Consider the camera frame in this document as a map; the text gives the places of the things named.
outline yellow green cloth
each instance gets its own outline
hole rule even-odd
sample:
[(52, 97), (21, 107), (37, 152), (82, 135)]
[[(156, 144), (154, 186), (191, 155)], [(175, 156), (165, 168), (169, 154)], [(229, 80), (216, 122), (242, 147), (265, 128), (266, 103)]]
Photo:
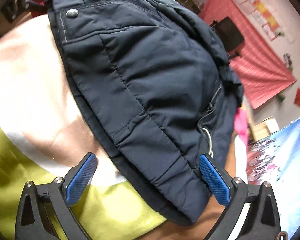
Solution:
[[(0, 231), (7, 239), (14, 239), (15, 219), (25, 182), (44, 184), (56, 176), (26, 157), (0, 128)], [(87, 186), (72, 210), (92, 239), (130, 240), (165, 221), (128, 181), (109, 187)], [(59, 237), (66, 239), (61, 228), (55, 227)]]

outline blue gripper pad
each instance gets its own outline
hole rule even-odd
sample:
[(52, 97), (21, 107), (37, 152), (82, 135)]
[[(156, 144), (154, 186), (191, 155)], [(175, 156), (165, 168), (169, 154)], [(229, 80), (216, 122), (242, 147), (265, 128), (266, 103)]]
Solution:
[(97, 168), (97, 157), (91, 154), (67, 187), (66, 203), (76, 204)]
[(219, 173), (205, 155), (200, 156), (199, 166), (203, 178), (206, 180), (218, 203), (227, 207), (230, 203), (230, 191)]

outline jacket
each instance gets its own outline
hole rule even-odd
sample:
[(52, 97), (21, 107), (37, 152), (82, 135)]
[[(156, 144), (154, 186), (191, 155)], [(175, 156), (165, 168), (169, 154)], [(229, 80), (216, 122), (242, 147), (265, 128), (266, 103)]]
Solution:
[(211, 196), (199, 157), (212, 146), (224, 167), (243, 94), (220, 39), (173, 0), (45, 4), (94, 136), (155, 211), (195, 223)]

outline striped red cloth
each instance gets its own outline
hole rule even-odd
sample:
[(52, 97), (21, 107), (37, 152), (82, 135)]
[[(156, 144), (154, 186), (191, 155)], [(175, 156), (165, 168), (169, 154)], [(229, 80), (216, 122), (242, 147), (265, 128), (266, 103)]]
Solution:
[(241, 57), (231, 60), (253, 109), (293, 84), (296, 79), (233, 0), (208, 0), (199, 17), (207, 24), (230, 17), (245, 38)]

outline metal bolt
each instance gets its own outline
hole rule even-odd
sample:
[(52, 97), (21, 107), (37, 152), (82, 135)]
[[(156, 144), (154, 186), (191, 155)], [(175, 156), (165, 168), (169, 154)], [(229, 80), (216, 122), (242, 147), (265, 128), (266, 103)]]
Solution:
[(234, 177), (233, 180), (234, 180), (234, 182), (235, 182), (236, 184), (241, 184), (241, 183), (242, 183), (242, 179), (239, 178), (239, 177)]
[(68, 10), (67, 12), (66, 12), (66, 16), (68, 17), (68, 18), (76, 18), (77, 17), (77, 15), (78, 15), (78, 10), (77, 9), (70, 9), (70, 10)]
[(54, 183), (55, 183), (55, 184), (59, 184), (59, 183), (61, 183), (61, 181), (62, 181), (62, 178), (61, 178), (61, 177), (56, 177), (56, 178), (54, 179)]
[(26, 182), (26, 186), (27, 186), (27, 187), (31, 187), (31, 186), (32, 186), (32, 181), (27, 181), (27, 182)]
[(263, 184), (264, 184), (266, 187), (271, 187), (270, 182), (265, 181)]

